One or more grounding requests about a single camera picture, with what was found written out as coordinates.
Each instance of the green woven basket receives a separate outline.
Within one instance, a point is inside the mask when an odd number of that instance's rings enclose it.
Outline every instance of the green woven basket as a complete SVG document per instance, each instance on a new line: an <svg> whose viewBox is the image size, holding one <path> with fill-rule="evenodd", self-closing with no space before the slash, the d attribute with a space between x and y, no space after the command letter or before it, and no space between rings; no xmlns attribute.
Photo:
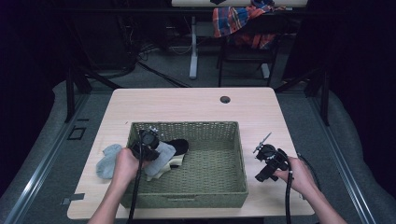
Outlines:
<svg viewBox="0 0 396 224"><path fill-rule="evenodd" d="M128 146L149 127L159 130L161 141L184 138L190 148L183 164L159 179L148 182L142 172L137 208L242 207L248 186L237 122L133 123ZM133 189L134 182L124 207L131 207Z"/></svg>

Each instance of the chair back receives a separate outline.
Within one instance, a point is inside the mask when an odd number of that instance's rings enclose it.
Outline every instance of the chair back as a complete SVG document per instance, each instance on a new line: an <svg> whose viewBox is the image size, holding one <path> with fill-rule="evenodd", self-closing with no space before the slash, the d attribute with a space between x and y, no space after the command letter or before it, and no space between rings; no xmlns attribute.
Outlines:
<svg viewBox="0 0 396 224"><path fill-rule="evenodd" d="M289 21L284 15L265 13L257 18L249 20L241 29L248 34L281 34L283 35L288 29Z"/></svg>

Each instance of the metal track on floor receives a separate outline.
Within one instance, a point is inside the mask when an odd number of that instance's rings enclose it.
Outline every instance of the metal track on floor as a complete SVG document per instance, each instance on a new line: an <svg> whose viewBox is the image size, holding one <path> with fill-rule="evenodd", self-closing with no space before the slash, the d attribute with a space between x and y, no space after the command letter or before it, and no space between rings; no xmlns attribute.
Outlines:
<svg viewBox="0 0 396 224"><path fill-rule="evenodd" d="M368 207L368 204L361 193L361 189L355 178L353 177L353 174L351 173L347 165L347 161L345 160L344 155L340 147L338 146L334 135L332 134L332 129L329 126L326 126L319 114L318 101L312 97L308 98L308 101L314 111L316 120L320 124L321 129L326 134L326 137L329 140L332 157L334 158L337 169L344 180L346 190L348 191L349 196L356 207L358 215L361 218L361 222L367 224L375 224L375 218L373 217L373 214L370 211L370 208Z"/></svg>
<svg viewBox="0 0 396 224"><path fill-rule="evenodd" d="M5 223L22 223L23 218L26 215L30 205L35 199L38 191L43 185L47 175L50 172L50 169L55 163L60 151L61 145L64 139L67 138L67 134L70 133L74 127L74 123L77 120L78 114L84 108L85 104L89 99L89 95L82 94L78 101L76 102L76 112L75 115L70 119L68 123L65 123L62 129L60 130L58 136L55 139L55 142L51 148L51 150L43 157L43 160L38 165L28 184L26 185L21 197L17 200L11 212L8 214Z"/></svg>

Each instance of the black desk hole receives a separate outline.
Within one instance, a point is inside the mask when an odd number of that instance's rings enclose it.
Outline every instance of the black desk hole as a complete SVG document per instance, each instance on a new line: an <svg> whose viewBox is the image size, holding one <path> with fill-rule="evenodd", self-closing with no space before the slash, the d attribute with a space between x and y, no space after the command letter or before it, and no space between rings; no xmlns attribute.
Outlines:
<svg viewBox="0 0 396 224"><path fill-rule="evenodd" d="M230 99L230 97L228 97L228 96L221 96L221 97L220 97L220 101L221 101L222 103L224 103L224 104L228 104L228 103L230 103L231 99Z"/></svg>

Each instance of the gray cloth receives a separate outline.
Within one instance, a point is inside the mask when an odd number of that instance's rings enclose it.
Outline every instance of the gray cloth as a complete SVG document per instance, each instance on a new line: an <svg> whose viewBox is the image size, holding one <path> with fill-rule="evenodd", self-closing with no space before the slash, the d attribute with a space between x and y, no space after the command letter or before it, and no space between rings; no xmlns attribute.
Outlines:
<svg viewBox="0 0 396 224"><path fill-rule="evenodd" d="M116 166L117 153L122 149L119 144L111 145L103 153L105 156L96 164L96 174L103 179L111 179Z"/></svg>
<svg viewBox="0 0 396 224"><path fill-rule="evenodd" d="M148 176L155 176L168 163L176 153L176 149L169 144L160 142L155 149L160 156L145 167L145 173Z"/></svg>

